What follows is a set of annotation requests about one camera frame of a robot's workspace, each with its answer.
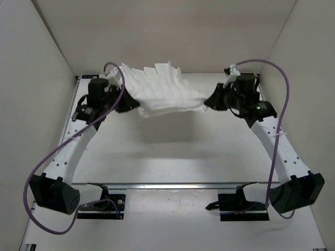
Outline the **white pleated skirt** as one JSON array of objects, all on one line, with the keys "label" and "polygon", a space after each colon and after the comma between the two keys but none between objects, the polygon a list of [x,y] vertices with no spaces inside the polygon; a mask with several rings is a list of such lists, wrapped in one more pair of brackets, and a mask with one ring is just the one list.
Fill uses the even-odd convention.
[{"label": "white pleated skirt", "polygon": [[189,80],[183,78],[180,68],[170,62],[156,63],[142,70],[121,65],[126,90],[140,106],[142,118],[161,116],[174,112],[205,112],[207,96]]}]

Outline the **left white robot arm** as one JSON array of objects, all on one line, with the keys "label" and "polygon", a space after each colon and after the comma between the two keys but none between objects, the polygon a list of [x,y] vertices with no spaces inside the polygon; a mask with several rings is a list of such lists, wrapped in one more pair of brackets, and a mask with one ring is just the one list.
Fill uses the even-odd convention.
[{"label": "left white robot arm", "polygon": [[121,89],[120,83],[116,77],[90,80],[88,93],[78,100],[68,124],[65,146],[56,151],[43,173],[33,175],[29,182],[38,206],[72,214],[80,205],[89,202],[97,208],[109,204],[109,194],[103,185],[89,183],[76,189],[72,182],[88,143],[105,119],[104,114],[111,108],[127,112],[139,107],[139,103]]}]

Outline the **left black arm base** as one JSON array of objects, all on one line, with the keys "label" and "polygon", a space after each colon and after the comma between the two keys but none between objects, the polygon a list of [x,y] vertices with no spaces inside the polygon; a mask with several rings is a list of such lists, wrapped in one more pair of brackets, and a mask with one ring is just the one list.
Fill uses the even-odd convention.
[{"label": "left black arm base", "polygon": [[125,217],[126,194],[112,191],[105,184],[87,182],[79,186],[81,201],[78,219],[123,220]]}]

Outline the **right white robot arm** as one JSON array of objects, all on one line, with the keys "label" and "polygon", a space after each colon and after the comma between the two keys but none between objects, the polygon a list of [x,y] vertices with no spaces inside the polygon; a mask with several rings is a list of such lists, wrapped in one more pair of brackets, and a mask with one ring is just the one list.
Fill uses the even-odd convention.
[{"label": "right white robot arm", "polygon": [[276,173],[277,187],[258,183],[237,187],[235,205],[247,209],[254,202],[271,205],[278,213],[286,213],[316,202],[325,180],[303,163],[281,128],[282,118],[269,101],[261,100],[257,91],[259,78],[243,73],[235,81],[218,83],[205,105],[215,111],[230,110],[248,127],[264,146],[271,160],[271,174]]}]

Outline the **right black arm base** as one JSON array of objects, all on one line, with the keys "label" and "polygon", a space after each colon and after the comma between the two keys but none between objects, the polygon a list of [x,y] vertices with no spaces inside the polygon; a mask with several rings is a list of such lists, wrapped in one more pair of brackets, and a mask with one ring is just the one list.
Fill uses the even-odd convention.
[{"label": "right black arm base", "polygon": [[221,222],[269,221],[269,214],[264,204],[250,202],[245,198],[243,188],[254,184],[256,182],[238,185],[235,193],[219,193],[218,200],[208,204],[205,209],[219,210]]}]

